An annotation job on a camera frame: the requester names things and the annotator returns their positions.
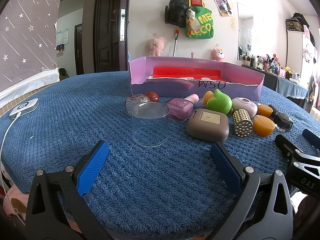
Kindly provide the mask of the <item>orange round puck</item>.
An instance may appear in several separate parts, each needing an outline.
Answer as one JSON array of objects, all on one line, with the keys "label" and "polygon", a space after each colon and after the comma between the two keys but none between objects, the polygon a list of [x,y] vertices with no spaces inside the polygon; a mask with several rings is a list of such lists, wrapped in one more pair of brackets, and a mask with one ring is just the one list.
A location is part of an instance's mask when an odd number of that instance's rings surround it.
[{"label": "orange round puck", "polygon": [[273,113],[273,109],[265,104],[257,103],[257,115],[262,115],[269,118]]},{"label": "orange round puck", "polygon": [[253,119],[253,131],[257,133],[257,135],[261,137],[269,136],[275,129],[274,122],[263,116],[263,115],[256,115]]}]

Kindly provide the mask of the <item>gold studded cylinder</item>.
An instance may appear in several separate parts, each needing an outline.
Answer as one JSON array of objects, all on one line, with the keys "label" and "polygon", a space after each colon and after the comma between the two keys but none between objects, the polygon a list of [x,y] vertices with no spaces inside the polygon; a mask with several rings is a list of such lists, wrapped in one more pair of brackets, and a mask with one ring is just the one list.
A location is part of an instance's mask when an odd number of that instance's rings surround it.
[{"label": "gold studded cylinder", "polygon": [[233,115],[234,132],[239,137],[247,137],[253,131],[253,122],[245,109],[237,109]]}]

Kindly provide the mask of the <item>pink round gadget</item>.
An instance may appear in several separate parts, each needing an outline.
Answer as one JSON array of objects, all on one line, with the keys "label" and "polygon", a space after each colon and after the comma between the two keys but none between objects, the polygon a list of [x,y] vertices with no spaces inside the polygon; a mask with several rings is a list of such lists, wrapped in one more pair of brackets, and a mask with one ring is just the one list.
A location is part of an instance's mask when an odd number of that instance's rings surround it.
[{"label": "pink round gadget", "polygon": [[258,106],[247,98],[237,97],[232,99],[233,111],[244,109],[248,112],[250,118],[254,118],[257,114]]}]

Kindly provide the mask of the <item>brown square compact case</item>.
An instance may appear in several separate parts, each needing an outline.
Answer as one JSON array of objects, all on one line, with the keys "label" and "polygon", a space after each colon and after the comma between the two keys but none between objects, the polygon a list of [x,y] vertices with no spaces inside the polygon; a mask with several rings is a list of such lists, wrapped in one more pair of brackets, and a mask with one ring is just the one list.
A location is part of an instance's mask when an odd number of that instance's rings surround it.
[{"label": "brown square compact case", "polygon": [[188,120],[187,133],[193,138],[212,143],[224,142],[229,135],[228,116],[208,109],[196,109]]}]

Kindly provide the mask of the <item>green and orange toy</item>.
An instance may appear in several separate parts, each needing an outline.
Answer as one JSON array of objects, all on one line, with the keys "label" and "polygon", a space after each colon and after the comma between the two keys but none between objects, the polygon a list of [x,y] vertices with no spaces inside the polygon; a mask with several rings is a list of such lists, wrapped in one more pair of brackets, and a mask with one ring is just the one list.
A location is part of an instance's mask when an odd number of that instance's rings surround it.
[{"label": "green and orange toy", "polygon": [[208,110],[216,111],[227,115],[232,108],[232,100],[231,98],[221,92],[219,89],[212,91],[207,91],[203,98],[203,105],[207,107]]}]

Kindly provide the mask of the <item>purple nail polish bottle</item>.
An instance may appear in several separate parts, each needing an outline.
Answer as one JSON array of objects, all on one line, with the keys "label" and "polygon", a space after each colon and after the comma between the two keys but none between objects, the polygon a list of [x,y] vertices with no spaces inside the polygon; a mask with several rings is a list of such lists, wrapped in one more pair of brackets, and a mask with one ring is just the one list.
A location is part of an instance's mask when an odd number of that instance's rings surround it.
[{"label": "purple nail polish bottle", "polygon": [[174,121],[184,122],[193,112],[194,105],[199,101],[197,94],[186,98],[173,98],[165,102],[169,109],[169,118]]}]

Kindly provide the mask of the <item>clear plastic cup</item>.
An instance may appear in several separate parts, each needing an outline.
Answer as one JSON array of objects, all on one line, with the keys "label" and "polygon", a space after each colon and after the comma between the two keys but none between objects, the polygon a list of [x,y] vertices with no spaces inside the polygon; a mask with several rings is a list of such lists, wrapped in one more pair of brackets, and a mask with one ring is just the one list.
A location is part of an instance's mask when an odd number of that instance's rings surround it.
[{"label": "clear plastic cup", "polygon": [[169,109],[159,102],[137,104],[131,111],[132,136],[140,146],[157,147],[168,138]]}]

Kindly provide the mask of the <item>glitter bottle with red cap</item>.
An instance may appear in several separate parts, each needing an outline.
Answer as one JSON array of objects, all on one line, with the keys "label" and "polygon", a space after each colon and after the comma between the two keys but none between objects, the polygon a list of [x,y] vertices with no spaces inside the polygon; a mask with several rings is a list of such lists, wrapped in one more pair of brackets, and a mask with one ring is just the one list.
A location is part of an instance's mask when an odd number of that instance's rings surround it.
[{"label": "glitter bottle with red cap", "polygon": [[145,102],[159,102],[159,95],[156,92],[147,92],[145,94],[135,94],[125,99],[125,111],[131,115],[133,107]]}]

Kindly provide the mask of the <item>white wardrobe cabinet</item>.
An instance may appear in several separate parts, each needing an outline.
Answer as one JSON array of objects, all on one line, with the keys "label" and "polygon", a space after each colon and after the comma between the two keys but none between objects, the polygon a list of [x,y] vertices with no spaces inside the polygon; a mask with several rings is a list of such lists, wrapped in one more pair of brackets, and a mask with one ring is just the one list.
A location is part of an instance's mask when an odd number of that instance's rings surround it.
[{"label": "white wardrobe cabinet", "polygon": [[300,83],[307,83],[316,68],[317,49],[303,32],[287,31],[286,66],[299,74]]}]

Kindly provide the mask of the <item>white charger puck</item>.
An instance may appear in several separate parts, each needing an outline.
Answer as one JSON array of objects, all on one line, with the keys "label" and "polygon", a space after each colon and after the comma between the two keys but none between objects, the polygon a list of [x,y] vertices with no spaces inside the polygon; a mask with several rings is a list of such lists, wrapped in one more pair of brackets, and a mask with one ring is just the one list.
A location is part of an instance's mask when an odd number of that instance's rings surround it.
[{"label": "white charger puck", "polygon": [[21,103],[20,105],[17,105],[12,109],[12,111],[9,114],[9,118],[11,120],[14,120],[17,117],[18,113],[20,113],[20,116],[22,116],[30,112],[33,112],[37,109],[38,105],[39,105],[38,98],[34,98],[24,103]]}]

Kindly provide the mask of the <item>bag on wardrobe top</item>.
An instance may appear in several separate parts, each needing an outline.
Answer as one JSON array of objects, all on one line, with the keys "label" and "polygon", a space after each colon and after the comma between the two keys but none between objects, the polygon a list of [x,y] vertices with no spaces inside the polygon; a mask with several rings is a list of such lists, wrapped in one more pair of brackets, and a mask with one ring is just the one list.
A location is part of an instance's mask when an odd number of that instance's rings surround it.
[{"label": "bag on wardrobe top", "polygon": [[287,30],[304,32],[304,27],[309,28],[310,24],[308,24],[305,17],[298,12],[295,12],[291,18],[286,19]]}]

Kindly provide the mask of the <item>purple cardboard tray box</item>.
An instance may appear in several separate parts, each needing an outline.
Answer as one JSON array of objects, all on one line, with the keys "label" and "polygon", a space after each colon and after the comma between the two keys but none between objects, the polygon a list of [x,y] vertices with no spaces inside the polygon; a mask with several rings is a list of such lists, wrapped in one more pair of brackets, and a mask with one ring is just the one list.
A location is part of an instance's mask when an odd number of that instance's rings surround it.
[{"label": "purple cardboard tray box", "polygon": [[[154,67],[180,67],[220,70],[224,80],[202,78],[154,78]],[[236,64],[186,57],[141,57],[129,62],[132,94],[156,92],[159,96],[182,98],[190,94],[203,97],[207,91],[219,89],[230,98],[259,100],[264,74]]]}]

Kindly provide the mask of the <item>mop with orange grip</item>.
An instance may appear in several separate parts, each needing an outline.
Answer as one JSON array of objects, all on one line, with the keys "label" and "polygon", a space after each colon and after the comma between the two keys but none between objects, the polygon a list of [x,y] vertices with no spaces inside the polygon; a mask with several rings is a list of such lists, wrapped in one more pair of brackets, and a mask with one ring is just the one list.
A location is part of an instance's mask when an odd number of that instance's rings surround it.
[{"label": "mop with orange grip", "polygon": [[179,30],[175,30],[175,40],[174,40],[174,49],[173,49],[173,54],[172,56],[176,56],[176,49],[177,49],[177,42],[178,42],[178,36],[179,36]]}]

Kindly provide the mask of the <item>wall mirror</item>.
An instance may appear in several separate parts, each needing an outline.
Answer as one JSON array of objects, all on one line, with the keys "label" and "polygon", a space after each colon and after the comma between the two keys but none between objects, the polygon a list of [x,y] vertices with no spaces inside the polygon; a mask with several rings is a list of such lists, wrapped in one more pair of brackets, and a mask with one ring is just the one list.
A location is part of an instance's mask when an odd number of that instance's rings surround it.
[{"label": "wall mirror", "polygon": [[238,7],[238,59],[246,61],[252,55],[253,12],[244,2],[237,2]]}]

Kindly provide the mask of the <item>black backpack on wall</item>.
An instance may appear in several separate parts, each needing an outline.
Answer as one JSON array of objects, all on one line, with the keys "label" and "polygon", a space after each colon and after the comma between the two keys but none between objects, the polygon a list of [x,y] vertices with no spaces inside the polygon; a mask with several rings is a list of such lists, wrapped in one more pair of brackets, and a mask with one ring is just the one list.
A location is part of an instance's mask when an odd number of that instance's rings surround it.
[{"label": "black backpack on wall", "polygon": [[169,5],[165,6],[165,23],[178,26],[179,28],[185,28],[185,14],[188,8],[185,0],[170,0]]}]

